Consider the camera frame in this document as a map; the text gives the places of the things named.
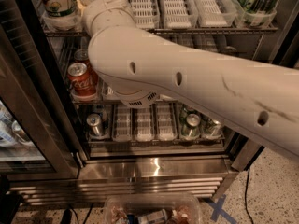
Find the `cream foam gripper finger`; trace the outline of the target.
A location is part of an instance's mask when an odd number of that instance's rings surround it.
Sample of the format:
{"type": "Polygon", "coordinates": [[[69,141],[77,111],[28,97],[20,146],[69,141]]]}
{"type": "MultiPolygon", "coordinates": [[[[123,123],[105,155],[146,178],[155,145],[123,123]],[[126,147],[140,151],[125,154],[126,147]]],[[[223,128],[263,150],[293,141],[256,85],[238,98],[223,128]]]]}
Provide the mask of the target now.
{"type": "Polygon", "coordinates": [[[80,11],[80,13],[83,13],[85,8],[88,5],[87,0],[76,0],[76,1],[77,1],[78,10],[80,11]]]}

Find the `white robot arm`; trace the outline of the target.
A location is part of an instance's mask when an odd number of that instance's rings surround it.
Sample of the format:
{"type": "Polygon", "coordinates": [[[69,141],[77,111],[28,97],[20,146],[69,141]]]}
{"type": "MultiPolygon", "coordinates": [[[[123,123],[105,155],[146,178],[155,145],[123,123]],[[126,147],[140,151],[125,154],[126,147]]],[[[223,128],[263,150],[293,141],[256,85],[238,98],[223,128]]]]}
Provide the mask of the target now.
{"type": "Polygon", "coordinates": [[[190,49],[136,27],[127,0],[82,12],[93,70],[128,106],[163,94],[255,143],[299,159],[299,71],[190,49]]]}

